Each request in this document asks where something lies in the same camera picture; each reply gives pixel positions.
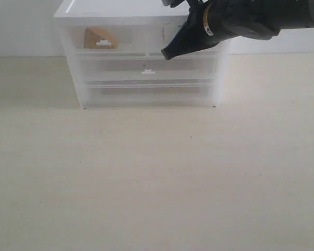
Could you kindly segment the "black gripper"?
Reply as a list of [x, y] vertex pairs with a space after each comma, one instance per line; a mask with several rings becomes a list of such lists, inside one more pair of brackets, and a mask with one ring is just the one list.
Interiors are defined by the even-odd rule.
[[205, 30], [204, 12], [214, 1], [187, 1], [189, 15], [171, 42], [161, 50], [166, 60], [213, 48], [219, 44]]

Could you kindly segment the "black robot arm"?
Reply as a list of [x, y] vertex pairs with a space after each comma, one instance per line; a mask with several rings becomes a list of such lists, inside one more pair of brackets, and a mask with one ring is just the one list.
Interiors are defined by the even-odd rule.
[[162, 50], [166, 60], [236, 37], [270, 40], [282, 30], [314, 28], [314, 1], [188, 1], [189, 14]]

